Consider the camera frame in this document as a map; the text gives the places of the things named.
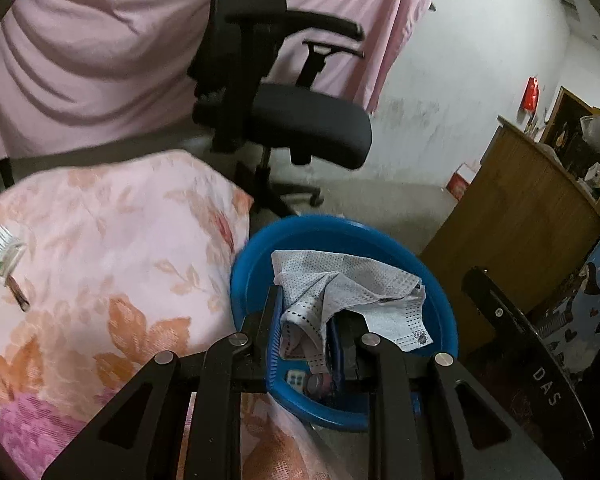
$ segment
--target wooden desk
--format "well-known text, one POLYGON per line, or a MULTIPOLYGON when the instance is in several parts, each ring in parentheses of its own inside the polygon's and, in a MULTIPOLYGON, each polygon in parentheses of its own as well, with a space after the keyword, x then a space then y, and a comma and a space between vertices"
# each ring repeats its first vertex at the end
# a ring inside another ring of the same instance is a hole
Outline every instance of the wooden desk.
POLYGON ((460 289, 469 269, 486 268, 526 313, 584 262, 600 236, 592 197, 518 128, 498 119, 502 126, 480 171, 420 255, 454 308, 463 356, 494 335, 460 289))

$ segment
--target chair armrest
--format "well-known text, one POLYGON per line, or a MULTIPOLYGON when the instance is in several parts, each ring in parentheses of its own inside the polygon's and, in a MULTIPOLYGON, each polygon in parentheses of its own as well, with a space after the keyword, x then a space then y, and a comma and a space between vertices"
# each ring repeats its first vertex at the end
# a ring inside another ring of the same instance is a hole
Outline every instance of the chair armrest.
POLYGON ((345 52, 346 54, 357 56, 360 59, 365 59, 364 52, 361 50, 355 50, 354 48, 349 48, 348 46, 334 45, 331 43, 323 43, 321 41, 311 40, 304 40, 302 43, 309 47, 309 56, 304 62, 304 66, 298 75, 298 79, 296 79, 296 86, 311 88, 311 85, 314 84, 316 76, 322 71, 326 63, 326 59, 331 54, 345 52))
POLYGON ((225 17, 228 23, 239 25, 281 25, 284 37, 307 28, 318 28, 334 32, 352 40, 365 39, 365 31, 355 23, 332 14, 308 12, 305 10, 286 10, 284 12, 235 12, 225 17))
POLYGON ((356 50, 355 48, 349 48, 344 45, 336 45, 333 43, 323 43, 322 41, 313 41, 313 40, 304 40, 302 44, 307 45, 309 47, 309 52, 315 52, 314 46, 319 46, 321 48, 328 48, 324 54, 320 53, 321 56, 329 57, 331 54, 338 54, 340 52, 346 52, 347 54, 351 54, 352 56, 359 57, 360 59, 365 59, 365 53, 362 50, 356 50))

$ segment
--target chair caster wheel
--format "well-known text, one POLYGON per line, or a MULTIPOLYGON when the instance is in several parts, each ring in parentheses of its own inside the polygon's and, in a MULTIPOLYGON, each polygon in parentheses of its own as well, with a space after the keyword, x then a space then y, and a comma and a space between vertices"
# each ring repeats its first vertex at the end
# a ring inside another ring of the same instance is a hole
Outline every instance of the chair caster wheel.
POLYGON ((324 197, 321 194, 311 195, 309 199, 309 205, 311 207, 320 207, 324 202, 324 197))

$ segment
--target floral blanket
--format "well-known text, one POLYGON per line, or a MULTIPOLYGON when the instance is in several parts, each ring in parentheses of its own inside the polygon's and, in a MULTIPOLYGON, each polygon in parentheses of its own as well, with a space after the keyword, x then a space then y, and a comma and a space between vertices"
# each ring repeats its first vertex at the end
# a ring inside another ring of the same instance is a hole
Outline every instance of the floral blanket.
MULTIPOLYGON (((234 332, 229 276, 251 198, 186 152, 35 174, 0 195, 26 244, 0 282, 0 442, 30 480, 156 352, 234 332)), ((243 478, 328 478, 302 424, 243 396, 243 478)))

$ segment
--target blue fabric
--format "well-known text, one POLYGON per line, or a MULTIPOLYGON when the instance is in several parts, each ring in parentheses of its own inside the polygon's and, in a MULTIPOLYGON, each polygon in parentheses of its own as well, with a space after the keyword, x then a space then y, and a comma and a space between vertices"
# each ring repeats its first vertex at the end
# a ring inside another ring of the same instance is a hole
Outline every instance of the blue fabric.
POLYGON ((600 241, 578 275, 582 283, 577 292, 555 309, 570 311, 573 320, 544 340, 574 380, 582 376, 600 350, 600 241))

